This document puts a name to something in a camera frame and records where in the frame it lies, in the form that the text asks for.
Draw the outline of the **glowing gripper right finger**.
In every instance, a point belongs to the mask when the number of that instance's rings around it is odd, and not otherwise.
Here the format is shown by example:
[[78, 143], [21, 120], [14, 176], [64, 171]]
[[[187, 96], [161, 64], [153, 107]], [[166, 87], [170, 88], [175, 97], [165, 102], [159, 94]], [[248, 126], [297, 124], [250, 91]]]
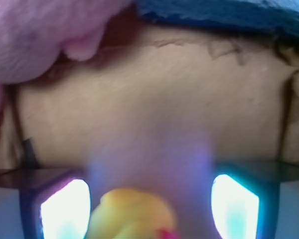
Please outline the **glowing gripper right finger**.
[[221, 238], [275, 238], [279, 176], [278, 163], [216, 164], [211, 210]]

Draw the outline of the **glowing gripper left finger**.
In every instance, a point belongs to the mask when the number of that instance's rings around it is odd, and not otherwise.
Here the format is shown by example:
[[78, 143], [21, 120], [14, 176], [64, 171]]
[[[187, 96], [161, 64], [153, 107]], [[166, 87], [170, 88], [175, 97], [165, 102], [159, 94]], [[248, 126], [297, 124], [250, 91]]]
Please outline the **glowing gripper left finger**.
[[91, 212], [88, 183], [73, 169], [20, 173], [20, 207], [26, 239], [83, 239]]

